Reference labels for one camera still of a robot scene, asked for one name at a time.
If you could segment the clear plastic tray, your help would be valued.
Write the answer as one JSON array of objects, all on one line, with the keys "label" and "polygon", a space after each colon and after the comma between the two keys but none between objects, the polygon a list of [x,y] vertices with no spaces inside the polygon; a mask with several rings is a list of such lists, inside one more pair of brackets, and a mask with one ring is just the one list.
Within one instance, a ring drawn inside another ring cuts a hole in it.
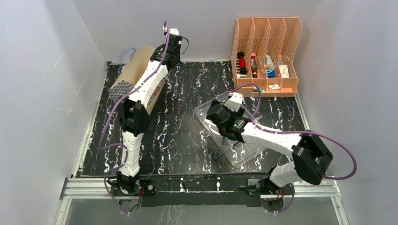
[{"label": "clear plastic tray", "polygon": [[219,135],[218,128],[206,119],[207,111],[210,109],[214,100],[224,103],[228,99],[229,94],[226,91],[206,101],[205,103],[200,104],[194,108],[193,111],[195,116],[199,119],[200,123],[203,125],[204,129],[211,136],[213,142],[215,143],[216,153],[214,158],[218,159],[221,157],[226,157],[233,167],[239,168],[248,163],[250,160],[254,159],[263,151],[267,150],[267,148],[252,143],[232,141],[226,137],[223,137]]}]

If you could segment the checkered paper bread bag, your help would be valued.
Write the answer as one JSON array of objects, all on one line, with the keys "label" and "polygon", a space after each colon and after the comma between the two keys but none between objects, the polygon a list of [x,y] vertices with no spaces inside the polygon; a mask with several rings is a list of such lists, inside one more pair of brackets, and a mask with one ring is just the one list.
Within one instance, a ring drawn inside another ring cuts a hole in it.
[{"label": "checkered paper bread bag", "polygon": [[[122,81],[126,81],[128,83],[137,84],[139,79],[143,76],[145,69],[144,66],[147,66],[150,58],[152,57],[155,51],[154,47],[149,45],[142,46],[137,53],[132,56],[132,59],[129,63],[125,65],[124,68],[121,69],[118,78],[115,83],[110,87],[110,90],[115,89],[115,87]],[[160,84],[154,90],[153,95],[151,96],[148,102],[148,114],[151,115],[151,112],[155,106],[156,101],[160,95],[161,89],[163,88],[166,82],[166,77],[162,79]]]}]

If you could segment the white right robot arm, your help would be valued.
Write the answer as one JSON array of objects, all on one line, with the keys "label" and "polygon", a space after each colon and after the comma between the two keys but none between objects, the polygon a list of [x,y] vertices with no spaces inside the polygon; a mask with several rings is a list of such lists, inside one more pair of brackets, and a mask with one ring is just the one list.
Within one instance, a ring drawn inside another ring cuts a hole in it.
[{"label": "white right robot arm", "polygon": [[250,195],[277,194],[284,186],[305,181],[319,185],[333,160],[333,154],[319,136],[305,131],[284,134],[253,123],[244,117],[244,108],[234,112],[213,101],[206,114],[211,129],[219,136],[240,143],[255,144],[279,152],[289,163],[271,168],[261,180],[248,182],[241,190]]}]

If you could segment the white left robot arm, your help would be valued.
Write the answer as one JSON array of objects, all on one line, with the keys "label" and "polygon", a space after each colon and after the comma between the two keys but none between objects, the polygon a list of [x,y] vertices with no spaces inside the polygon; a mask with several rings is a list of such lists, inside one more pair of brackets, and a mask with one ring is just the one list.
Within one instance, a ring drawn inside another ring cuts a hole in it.
[{"label": "white left robot arm", "polygon": [[135,195],[141,189],[138,179],[141,141],[150,125],[150,114],[169,71],[180,63],[184,37],[171,34],[166,43],[152,48],[144,46],[128,64],[134,87],[127,91],[117,107],[122,129],[122,167],[118,170],[115,189]]}]

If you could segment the green tipped tube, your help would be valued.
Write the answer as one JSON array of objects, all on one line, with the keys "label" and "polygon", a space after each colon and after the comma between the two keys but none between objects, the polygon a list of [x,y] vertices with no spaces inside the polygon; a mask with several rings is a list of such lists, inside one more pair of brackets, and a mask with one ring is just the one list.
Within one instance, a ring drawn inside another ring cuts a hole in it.
[{"label": "green tipped tube", "polygon": [[260,87],[253,87],[253,92],[266,93],[266,91]]}]

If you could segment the small white card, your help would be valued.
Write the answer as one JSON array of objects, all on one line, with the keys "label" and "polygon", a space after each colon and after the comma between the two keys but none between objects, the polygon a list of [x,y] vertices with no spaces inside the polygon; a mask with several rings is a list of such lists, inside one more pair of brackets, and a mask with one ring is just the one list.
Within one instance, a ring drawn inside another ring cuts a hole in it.
[{"label": "small white card", "polygon": [[270,91],[275,91],[275,90],[280,90],[280,85],[279,84],[272,84],[268,86]]}]

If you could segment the red pink bottle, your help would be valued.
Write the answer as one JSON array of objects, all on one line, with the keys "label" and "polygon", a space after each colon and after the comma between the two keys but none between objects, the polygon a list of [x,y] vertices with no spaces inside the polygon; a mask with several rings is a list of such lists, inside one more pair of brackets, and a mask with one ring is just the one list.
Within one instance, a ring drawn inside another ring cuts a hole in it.
[{"label": "red pink bottle", "polygon": [[257,78],[258,77],[258,69],[257,69],[257,62],[256,62],[256,53],[251,53],[250,64],[251,64],[252,77]]}]

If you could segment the blue tape roll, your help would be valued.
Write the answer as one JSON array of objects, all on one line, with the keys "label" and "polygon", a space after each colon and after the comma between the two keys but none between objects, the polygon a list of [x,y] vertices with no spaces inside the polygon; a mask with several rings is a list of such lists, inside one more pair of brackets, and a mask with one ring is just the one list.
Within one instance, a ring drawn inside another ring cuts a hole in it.
[{"label": "blue tape roll", "polygon": [[271,59],[271,56],[266,54],[265,59],[264,59],[264,68],[265,72],[268,78],[274,78],[275,77],[275,66],[273,64],[273,61]]}]

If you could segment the red black dumbbell toy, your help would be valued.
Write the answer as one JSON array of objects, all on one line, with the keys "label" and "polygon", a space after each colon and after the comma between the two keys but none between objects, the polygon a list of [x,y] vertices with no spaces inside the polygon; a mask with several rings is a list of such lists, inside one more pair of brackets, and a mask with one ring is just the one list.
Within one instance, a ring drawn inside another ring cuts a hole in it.
[{"label": "red black dumbbell toy", "polygon": [[238,52],[237,53],[237,58],[239,60],[239,73],[241,75],[246,75],[247,74],[247,69],[246,69],[246,62],[245,62],[245,54],[244,54],[244,52]]}]

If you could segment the white small box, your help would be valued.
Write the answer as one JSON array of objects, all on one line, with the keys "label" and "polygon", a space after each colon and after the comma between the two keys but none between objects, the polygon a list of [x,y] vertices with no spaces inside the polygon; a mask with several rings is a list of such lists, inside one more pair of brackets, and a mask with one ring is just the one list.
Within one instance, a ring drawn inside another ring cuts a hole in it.
[{"label": "white small box", "polygon": [[279,67],[279,71],[280,71],[280,76],[282,78],[289,78],[288,66],[283,62],[282,55],[279,55],[279,57],[278,57],[278,67]]}]

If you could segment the peach desk file organizer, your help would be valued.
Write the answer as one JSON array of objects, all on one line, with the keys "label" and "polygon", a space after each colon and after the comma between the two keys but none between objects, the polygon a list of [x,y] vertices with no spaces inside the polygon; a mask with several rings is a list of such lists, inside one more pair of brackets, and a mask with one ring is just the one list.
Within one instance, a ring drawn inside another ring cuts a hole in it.
[{"label": "peach desk file organizer", "polygon": [[237,18],[231,63],[234,87],[244,97],[293,97],[293,59],[303,26],[298,17]]}]

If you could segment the aluminium front rail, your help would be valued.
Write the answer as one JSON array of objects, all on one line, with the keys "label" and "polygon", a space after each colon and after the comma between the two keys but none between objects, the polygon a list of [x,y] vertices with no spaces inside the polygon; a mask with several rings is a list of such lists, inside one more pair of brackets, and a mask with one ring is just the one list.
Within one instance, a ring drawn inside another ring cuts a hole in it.
[{"label": "aluminium front rail", "polygon": [[194,175],[154,175],[139,178],[132,193],[126,189],[110,185],[114,179],[69,178],[64,182],[61,199],[107,199],[108,192],[120,199],[137,198],[140,190],[144,196],[171,194],[224,194],[237,192],[240,187],[255,185],[260,174],[194,174]]}]

